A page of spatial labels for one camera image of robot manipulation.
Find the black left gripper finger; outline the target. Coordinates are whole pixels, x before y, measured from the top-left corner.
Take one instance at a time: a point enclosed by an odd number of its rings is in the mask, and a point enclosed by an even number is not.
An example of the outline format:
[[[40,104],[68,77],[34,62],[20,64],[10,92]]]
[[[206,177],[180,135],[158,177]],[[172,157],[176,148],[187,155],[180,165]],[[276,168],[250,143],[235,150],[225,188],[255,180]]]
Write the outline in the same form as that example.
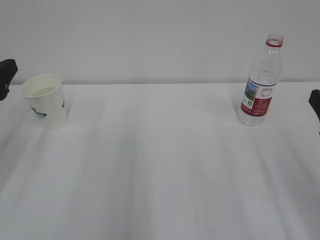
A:
[[[3,101],[10,92],[9,87],[18,67],[14,59],[5,59],[0,62],[0,101]]]

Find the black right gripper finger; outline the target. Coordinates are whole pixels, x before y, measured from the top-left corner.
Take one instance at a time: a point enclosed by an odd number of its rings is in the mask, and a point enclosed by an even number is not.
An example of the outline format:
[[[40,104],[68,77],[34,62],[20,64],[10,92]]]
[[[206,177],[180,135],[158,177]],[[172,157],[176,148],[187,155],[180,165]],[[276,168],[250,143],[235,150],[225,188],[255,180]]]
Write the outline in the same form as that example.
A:
[[[320,90],[314,89],[311,91],[309,97],[309,104],[317,115],[318,120],[320,121]]]

